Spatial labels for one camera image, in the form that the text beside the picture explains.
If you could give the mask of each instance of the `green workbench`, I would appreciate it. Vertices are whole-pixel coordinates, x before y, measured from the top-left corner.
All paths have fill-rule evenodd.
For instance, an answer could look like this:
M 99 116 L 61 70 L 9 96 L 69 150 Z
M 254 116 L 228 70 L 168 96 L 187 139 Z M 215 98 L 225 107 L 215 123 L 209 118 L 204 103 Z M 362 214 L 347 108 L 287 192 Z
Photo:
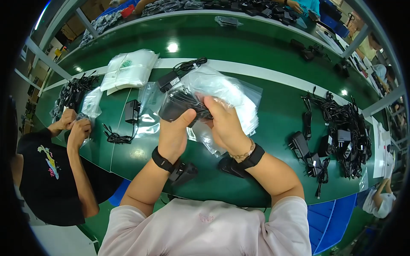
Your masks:
M 110 59 L 123 52 L 131 52 L 148 48 L 159 52 L 161 58 L 197 58 L 205 56 L 249 65 L 259 66 L 286 73 L 321 86 L 339 96 L 350 100 L 354 96 L 359 108 L 364 109 L 378 100 L 377 93 L 357 72 L 351 70 L 351 77 L 340 78 L 334 71 L 334 64 L 339 57 L 326 51 L 332 63 L 326 59 L 315 59 L 307 63 L 295 53 L 288 42 L 295 38 L 305 45 L 311 45 L 310 39 L 295 34 L 282 27 L 273 26 L 260 21 L 242 18 L 244 25 L 237 29 L 220 27 L 214 21 L 214 15 L 185 15 L 149 20 L 124 27 L 106 34 L 86 46 L 74 51 L 64 58 L 59 65 L 71 75 L 79 70 L 91 70 L 106 66 Z M 177 52 L 167 52 L 170 43 L 178 44 Z M 150 81 L 155 81 L 169 69 L 154 69 Z M 306 107 L 300 96 L 306 92 L 294 87 L 255 78 L 251 76 L 230 74 L 238 79 L 263 88 L 258 116 L 259 127 L 252 136 L 266 152 L 289 164 L 301 180 L 307 204 L 325 202 L 359 191 L 358 179 L 346 179 L 340 176 L 340 168 L 334 158 L 329 164 L 329 182 L 322 186 L 320 200 L 315 199 L 317 189 L 315 178 L 306 175 L 306 165 L 299 161 L 287 146 L 287 136 L 302 129 L 302 113 Z M 52 74 L 47 85 L 61 80 Z M 48 126 L 49 115 L 61 87 L 44 91 L 36 107 L 39 120 Z M 122 111 L 124 104 L 137 99 L 137 89 L 123 89 L 112 95 L 103 97 L 100 102 L 102 114 L 96 119 L 93 129 L 93 140 L 81 148 L 80 153 L 101 168 L 114 172 L 124 178 L 133 179 L 149 160 L 157 145 L 157 135 L 134 139 L 131 145 L 114 145 L 106 141 L 102 124 L 112 127 L 121 135 L 130 135 L 132 125 L 124 121 Z M 309 141 L 310 151 L 317 150 L 319 139 L 326 134 L 321 112 L 312 110 L 312 138 Z M 64 144 L 64 134 L 59 137 Z M 164 192 L 180 197 L 206 200 L 215 199 L 238 206 L 266 207 L 270 206 L 269 195 L 253 179 L 241 179 L 222 173 L 216 169 L 219 158 L 211 155 L 200 143 L 188 141 L 183 161 L 193 162 L 199 170 L 198 176 L 179 187 L 166 184 Z M 366 164 L 369 185 L 375 184 L 373 179 L 374 156 Z

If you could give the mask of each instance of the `black wrist strap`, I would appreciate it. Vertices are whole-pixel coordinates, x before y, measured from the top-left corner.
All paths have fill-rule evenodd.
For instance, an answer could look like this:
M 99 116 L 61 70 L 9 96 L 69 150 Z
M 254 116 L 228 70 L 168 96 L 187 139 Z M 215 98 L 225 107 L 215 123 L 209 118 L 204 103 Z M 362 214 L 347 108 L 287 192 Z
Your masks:
M 245 160 L 238 163 L 238 166 L 241 169 L 248 169 L 250 167 L 253 167 L 259 163 L 263 154 L 265 154 L 263 148 L 255 143 L 255 149 L 253 150 L 253 152 L 250 154 L 250 156 L 246 157 Z
M 158 152 L 158 146 L 153 150 L 152 158 L 154 163 L 157 164 L 158 167 L 172 173 L 175 170 L 175 167 L 164 157 L 162 157 Z

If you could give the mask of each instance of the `pink t-shirt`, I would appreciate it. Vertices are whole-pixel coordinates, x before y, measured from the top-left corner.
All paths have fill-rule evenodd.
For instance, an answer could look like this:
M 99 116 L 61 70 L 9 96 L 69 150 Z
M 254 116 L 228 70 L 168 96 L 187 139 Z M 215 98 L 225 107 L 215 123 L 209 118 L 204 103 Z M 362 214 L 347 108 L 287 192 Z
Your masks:
M 302 198 L 285 197 L 265 223 L 260 210 L 219 201 L 174 199 L 148 218 L 119 206 L 111 210 L 98 255 L 311 256 L 307 209 Z

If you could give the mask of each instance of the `teal shirt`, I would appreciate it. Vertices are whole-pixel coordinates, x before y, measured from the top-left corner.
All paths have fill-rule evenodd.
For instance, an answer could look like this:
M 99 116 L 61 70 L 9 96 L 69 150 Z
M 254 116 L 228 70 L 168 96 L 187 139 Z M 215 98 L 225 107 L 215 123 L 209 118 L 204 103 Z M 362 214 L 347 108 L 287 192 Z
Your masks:
M 320 4 L 319 0 L 295 0 L 295 1 L 298 2 L 299 6 L 302 7 L 302 9 L 304 10 L 304 12 L 301 14 L 301 16 L 308 17 L 309 16 L 309 13 L 308 13 L 309 9 L 320 16 L 320 13 L 319 13 L 319 4 Z

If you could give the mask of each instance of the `worker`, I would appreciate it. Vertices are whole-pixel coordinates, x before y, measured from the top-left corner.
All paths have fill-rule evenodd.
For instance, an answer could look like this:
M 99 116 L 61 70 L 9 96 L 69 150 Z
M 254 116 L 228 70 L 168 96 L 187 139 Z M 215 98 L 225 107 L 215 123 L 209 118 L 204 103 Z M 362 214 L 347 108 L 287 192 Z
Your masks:
M 378 189 L 376 189 L 376 186 L 373 186 L 359 192 L 356 199 L 358 207 L 379 219 L 386 218 L 396 203 L 396 197 L 390 188 L 390 183 L 391 179 L 386 178 Z M 384 187 L 386 187 L 387 193 L 382 193 Z
M 10 98 L 7 148 L 15 186 L 34 215 L 47 224 L 74 226 L 99 212 L 98 204 L 117 190 L 123 178 L 80 157 L 78 150 L 91 132 L 88 119 L 76 121 L 66 109 L 61 119 L 39 132 L 23 135 L 17 145 L 17 116 Z M 71 129 L 67 148 L 52 143 Z
M 210 96 L 204 104 L 213 116 L 208 125 L 215 143 L 247 164 L 246 171 L 271 195 L 269 221 L 257 209 L 178 198 L 153 213 L 169 177 L 163 166 L 185 151 L 186 127 L 196 116 L 188 109 L 174 122 L 160 120 L 153 158 L 111 210 L 98 255 L 312 255 L 307 205 L 295 172 L 245 136 L 235 109 Z
M 308 17 L 309 10 L 312 10 L 320 17 L 319 13 L 319 0 L 275 0 L 275 2 L 284 4 L 292 8 L 295 12 L 300 14 L 301 16 Z
M 392 66 L 385 66 L 383 64 L 376 64 L 373 66 L 374 73 L 377 75 L 379 82 L 382 84 L 383 88 L 387 93 L 390 93 L 390 87 L 387 84 L 394 82 L 396 75 L 394 74 Z
M 118 7 L 119 5 L 127 2 L 128 0 L 112 0 L 109 5 L 111 7 Z M 141 14 L 144 10 L 145 6 L 149 3 L 155 2 L 157 0 L 140 0 L 137 5 L 135 6 L 135 10 L 132 11 L 133 14 Z
M 359 31 L 356 31 L 352 36 L 352 40 L 354 40 L 358 34 Z M 371 32 L 368 36 L 365 37 L 365 39 L 356 49 L 356 52 L 361 59 L 367 57 L 370 61 L 372 61 L 373 58 L 376 56 L 376 51 L 379 51 L 380 49 L 382 49 L 382 46 L 380 45 L 377 38 L 374 36 L 373 32 Z

